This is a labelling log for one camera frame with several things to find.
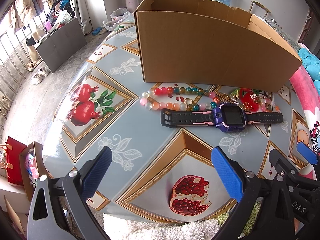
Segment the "pink floral bed blanket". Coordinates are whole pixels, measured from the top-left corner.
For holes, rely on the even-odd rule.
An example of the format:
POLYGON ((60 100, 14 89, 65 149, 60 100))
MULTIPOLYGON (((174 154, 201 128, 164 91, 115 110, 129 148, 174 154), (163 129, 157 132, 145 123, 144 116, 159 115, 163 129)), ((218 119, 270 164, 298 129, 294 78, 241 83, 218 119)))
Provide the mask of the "pink floral bed blanket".
MULTIPOLYGON (((303 44, 300 44, 300 48, 308 49, 303 44)), ((291 76, 290 82, 306 118, 310 147, 314 153, 319 154, 319 93, 303 64, 291 76)))

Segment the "white plastic bag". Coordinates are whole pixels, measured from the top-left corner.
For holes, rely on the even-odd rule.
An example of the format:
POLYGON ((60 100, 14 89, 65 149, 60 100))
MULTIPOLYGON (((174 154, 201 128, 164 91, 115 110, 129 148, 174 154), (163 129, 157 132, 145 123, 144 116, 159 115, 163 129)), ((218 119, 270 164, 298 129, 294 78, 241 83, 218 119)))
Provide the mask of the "white plastic bag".
POLYGON ((104 27, 107 31, 114 31, 120 24, 130 17, 131 12, 129 12, 126 8, 118 8, 113 11, 110 15, 110 21, 103 21, 102 27, 104 27))

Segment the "silver sequin pillow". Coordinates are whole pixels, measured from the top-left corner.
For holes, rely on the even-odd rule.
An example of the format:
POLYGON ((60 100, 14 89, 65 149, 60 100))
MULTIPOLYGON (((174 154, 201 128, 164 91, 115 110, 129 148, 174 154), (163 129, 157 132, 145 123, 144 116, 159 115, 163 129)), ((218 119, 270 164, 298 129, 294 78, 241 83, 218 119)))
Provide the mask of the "silver sequin pillow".
POLYGON ((282 28, 276 23, 274 19, 269 19, 266 17, 258 16, 259 19, 261 19, 263 22, 268 24, 275 32, 277 32, 284 40, 287 41, 287 43, 290 44, 290 46, 298 52, 300 50, 300 46, 297 43, 296 40, 293 39, 293 37, 289 34, 287 34, 285 31, 282 30, 282 28))

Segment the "red gift bag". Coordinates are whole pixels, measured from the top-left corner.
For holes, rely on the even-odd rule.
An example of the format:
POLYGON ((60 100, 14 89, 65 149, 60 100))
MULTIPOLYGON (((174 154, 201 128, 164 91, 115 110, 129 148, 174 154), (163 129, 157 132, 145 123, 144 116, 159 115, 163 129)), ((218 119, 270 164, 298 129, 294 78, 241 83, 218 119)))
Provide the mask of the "red gift bag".
POLYGON ((8 182, 23 186, 19 156, 26 145, 11 137, 8 137, 6 143, 11 146, 11 149, 7 148, 7 163, 12 167, 7 168, 8 182))

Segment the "brown cardboard box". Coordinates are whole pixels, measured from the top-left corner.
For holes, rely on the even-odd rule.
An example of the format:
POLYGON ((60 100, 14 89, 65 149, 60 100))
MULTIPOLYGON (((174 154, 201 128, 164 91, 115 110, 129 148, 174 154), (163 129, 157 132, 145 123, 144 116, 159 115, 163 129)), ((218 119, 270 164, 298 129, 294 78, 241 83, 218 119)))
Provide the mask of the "brown cardboard box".
POLYGON ((145 82, 277 92, 301 66, 269 24, 211 0, 143 0, 135 11, 145 82))

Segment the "white shoes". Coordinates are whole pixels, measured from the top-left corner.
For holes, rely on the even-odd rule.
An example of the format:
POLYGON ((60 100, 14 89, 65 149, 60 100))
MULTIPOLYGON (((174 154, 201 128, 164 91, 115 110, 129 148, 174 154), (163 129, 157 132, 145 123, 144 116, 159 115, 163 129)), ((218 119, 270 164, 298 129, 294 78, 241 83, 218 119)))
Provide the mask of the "white shoes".
POLYGON ((49 75, 50 71, 46 67, 41 67, 35 74, 31 77, 31 83, 37 85, 42 82, 44 77, 49 75))

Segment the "fruit print tablecloth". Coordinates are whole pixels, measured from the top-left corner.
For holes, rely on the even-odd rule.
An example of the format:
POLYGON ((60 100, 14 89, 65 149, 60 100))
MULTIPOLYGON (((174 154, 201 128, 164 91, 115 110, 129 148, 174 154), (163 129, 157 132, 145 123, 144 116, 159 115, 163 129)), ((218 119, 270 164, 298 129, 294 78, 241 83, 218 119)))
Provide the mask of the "fruit print tablecloth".
POLYGON ((234 133, 162 126, 160 113, 151 106, 178 105, 184 97, 150 95, 146 106, 140 97, 163 87, 143 81, 134 18, 129 17, 88 58, 60 103, 42 151, 47 172, 63 177, 107 146, 111 165, 86 203, 125 219, 162 223, 211 219, 236 204, 210 160, 216 146, 261 178, 277 174, 268 158, 273 149, 301 176, 315 177, 297 151, 299 142, 310 146, 309 129, 290 83, 266 94, 267 109, 279 107, 282 123, 234 133))

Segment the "brown paper bag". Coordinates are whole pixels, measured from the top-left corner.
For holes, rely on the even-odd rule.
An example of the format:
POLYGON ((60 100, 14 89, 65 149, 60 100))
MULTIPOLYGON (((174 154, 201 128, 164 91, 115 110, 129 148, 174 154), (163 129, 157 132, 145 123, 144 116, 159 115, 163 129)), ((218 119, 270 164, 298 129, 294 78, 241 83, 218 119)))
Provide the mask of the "brown paper bag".
POLYGON ((42 150, 43 145, 33 141, 19 154, 23 187, 29 201, 32 200, 40 176, 47 175, 50 178, 52 177, 45 168, 42 150))

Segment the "purple kids smartwatch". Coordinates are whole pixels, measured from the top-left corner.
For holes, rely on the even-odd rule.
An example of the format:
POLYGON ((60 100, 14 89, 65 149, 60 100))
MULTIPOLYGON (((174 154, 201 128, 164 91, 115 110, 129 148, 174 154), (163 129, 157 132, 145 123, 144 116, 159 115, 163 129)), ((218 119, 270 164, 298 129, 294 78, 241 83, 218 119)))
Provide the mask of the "purple kids smartwatch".
POLYGON ((231 103, 223 103, 206 111, 161 110, 161 125, 178 128, 182 126, 216 127, 223 133, 241 132, 248 125, 280 124, 284 117, 279 112, 246 112, 231 103))

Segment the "gold abacus charm earring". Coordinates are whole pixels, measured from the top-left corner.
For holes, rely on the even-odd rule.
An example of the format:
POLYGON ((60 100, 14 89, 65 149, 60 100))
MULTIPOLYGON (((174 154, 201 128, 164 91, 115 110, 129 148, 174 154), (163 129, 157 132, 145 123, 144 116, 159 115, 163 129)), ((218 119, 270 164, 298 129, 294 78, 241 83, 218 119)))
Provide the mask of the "gold abacus charm earring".
POLYGON ((236 104, 236 105, 239 105, 239 104, 240 104, 240 102, 239 102, 237 99, 235 99, 235 98, 229 98, 229 101, 230 101, 231 103, 236 104))

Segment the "blue stuffed toy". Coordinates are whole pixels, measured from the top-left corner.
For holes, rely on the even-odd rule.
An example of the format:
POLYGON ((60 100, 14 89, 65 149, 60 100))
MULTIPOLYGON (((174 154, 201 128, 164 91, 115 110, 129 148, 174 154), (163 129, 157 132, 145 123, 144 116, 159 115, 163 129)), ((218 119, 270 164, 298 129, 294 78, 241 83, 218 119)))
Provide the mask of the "blue stuffed toy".
POLYGON ((305 68, 305 70, 308 72, 310 75, 313 84, 317 90, 317 92, 320 92, 320 64, 319 64, 319 58, 313 53, 311 53, 308 49, 306 48, 300 48, 298 51, 299 57, 302 59, 302 64, 305 68))

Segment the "wooden chair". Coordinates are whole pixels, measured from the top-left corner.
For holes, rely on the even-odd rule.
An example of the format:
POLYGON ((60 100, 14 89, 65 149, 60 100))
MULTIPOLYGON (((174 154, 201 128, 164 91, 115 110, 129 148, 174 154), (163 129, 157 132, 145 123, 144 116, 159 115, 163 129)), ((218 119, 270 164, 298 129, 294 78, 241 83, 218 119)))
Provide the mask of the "wooden chair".
POLYGON ((268 9, 267 7, 265 7, 263 4, 261 4, 258 1, 251 1, 248 12, 249 13, 263 12, 264 17, 267 17, 269 14, 271 14, 270 9, 268 9))

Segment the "grey cabinet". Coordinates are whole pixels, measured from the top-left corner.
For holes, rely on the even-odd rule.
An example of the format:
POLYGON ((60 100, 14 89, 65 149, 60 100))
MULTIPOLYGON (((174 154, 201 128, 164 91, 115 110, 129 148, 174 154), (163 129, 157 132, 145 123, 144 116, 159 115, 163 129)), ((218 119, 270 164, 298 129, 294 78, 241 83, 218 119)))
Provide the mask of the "grey cabinet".
POLYGON ((78 19, 73 18, 41 41, 36 51, 50 72, 54 73, 86 44, 78 19))

